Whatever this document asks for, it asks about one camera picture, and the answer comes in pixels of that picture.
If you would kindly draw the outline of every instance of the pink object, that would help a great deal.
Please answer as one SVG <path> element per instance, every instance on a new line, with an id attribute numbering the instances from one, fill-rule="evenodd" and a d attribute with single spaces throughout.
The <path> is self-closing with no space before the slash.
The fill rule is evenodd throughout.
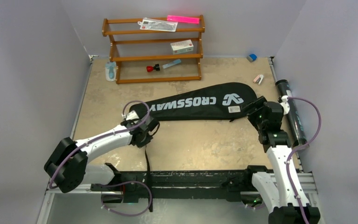
<path id="1" fill-rule="evenodd" d="M 169 16 L 167 16 L 167 21 L 172 21 L 172 22 L 186 22 L 186 23 L 195 23 L 195 24 L 199 24 L 199 23 L 200 23 L 200 19 L 199 19 L 199 18 L 184 17 L 184 16 L 175 16 L 175 15 L 169 15 Z"/>
<path id="2" fill-rule="evenodd" d="M 253 83 L 257 83 L 257 80 L 259 80 L 259 78 L 260 78 L 260 75 L 256 76 L 256 78 L 253 79 Z"/>

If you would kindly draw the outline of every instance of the pink highlighter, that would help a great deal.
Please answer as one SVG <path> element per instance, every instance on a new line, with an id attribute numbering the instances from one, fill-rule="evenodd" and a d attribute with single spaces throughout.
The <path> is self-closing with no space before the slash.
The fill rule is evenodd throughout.
<path id="1" fill-rule="evenodd" d="M 169 16 L 167 16 L 167 21 L 172 21 L 172 22 L 186 22 L 186 23 L 195 23 L 195 24 L 199 24 L 199 23 L 200 23 L 200 19 L 199 19 L 199 18 L 184 17 L 184 16 L 175 16 L 175 15 L 169 15 Z"/>

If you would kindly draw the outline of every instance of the white wall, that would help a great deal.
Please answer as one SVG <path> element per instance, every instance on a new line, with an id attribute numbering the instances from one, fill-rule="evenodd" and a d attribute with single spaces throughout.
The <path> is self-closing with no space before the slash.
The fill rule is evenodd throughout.
<path id="1" fill-rule="evenodd" d="M 0 0 L 0 224 L 36 223 L 88 67 L 59 0 Z"/>
<path id="2" fill-rule="evenodd" d="M 206 23 L 202 38 L 205 56 L 255 53 L 266 57 L 277 53 L 305 0 L 62 0 L 62 3 L 89 54 L 109 54 L 109 39 L 101 33 L 104 18 L 203 14 Z M 119 35 L 118 38 L 136 39 L 139 35 Z M 135 51 L 147 53 L 157 49 L 162 47 L 151 49 L 138 45 L 120 50 L 134 55 Z"/>
<path id="3" fill-rule="evenodd" d="M 358 223 L 358 0 L 308 0 L 275 57 L 293 95 L 319 106 L 322 129 L 301 154 L 328 224 Z M 297 103 L 310 138 L 312 107 Z"/>

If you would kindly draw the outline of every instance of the wooden shelf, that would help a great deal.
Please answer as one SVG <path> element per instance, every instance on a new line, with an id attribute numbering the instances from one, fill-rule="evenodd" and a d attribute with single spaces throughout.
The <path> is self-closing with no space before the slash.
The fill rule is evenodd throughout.
<path id="1" fill-rule="evenodd" d="M 114 57 L 114 58 L 112 58 L 112 61 L 114 61 L 114 62 L 130 62 L 130 61 L 147 61 L 147 60 L 164 60 L 164 59 L 185 59 L 185 58 L 201 58 L 201 54 Z"/>
<path id="2" fill-rule="evenodd" d="M 190 81 L 190 80 L 201 80 L 201 65 L 200 58 L 204 56 L 202 48 L 202 33 L 205 32 L 205 22 L 204 16 L 193 16 L 194 18 L 200 19 L 200 27 L 198 28 L 177 28 L 176 32 L 198 32 L 198 37 L 196 38 L 172 38 L 172 39 L 152 39 L 152 40 L 129 40 L 129 41 L 115 41 L 113 35 L 127 35 L 127 34 L 152 34 L 152 33 L 171 33 L 165 31 L 155 31 L 155 30 L 110 30 L 109 24 L 121 24 L 121 23 L 137 23 L 142 21 L 143 18 L 136 19 L 120 19 L 120 20 L 108 20 L 104 19 L 102 24 L 102 35 L 108 36 L 110 40 L 110 54 L 109 59 L 111 62 L 117 62 L 117 72 L 116 72 L 116 83 L 147 83 L 147 82 L 170 82 L 170 81 Z M 166 21 L 166 17 L 157 17 L 152 18 L 156 20 Z M 156 55 L 156 56 L 128 56 L 120 57 L 120 54 L 117 50 L 118 44 L 147 44 L 147 43 L 164 43 L 164 42 L 179 42 L 191 40 L 193 42 L 198 42 L 198 52 L 196 54 L 179 54 L 179 55 Z M 170 77 L 170 78 L 145 78 L 145 79 L 126 79 L 120 80 L 120 67 L 121 62 L 128 61 L 145 61 L 145 60 L 164 60 L 164 59 L 185 59 L 185 58 L 194 58 L 197 60 L 198 65 L 198 76 L 194 77 Z"/>

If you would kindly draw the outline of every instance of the red object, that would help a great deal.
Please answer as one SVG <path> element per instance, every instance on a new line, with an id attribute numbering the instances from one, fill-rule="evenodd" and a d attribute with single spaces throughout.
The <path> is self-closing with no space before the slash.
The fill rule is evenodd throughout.
<path id="1" fill-rule="evenodd" d="M 151 72 L 153 70 L 160 71 L 160 64 L 155 64 L 153 67 L 146 66 L 146 70 L 147 72 Z"/>

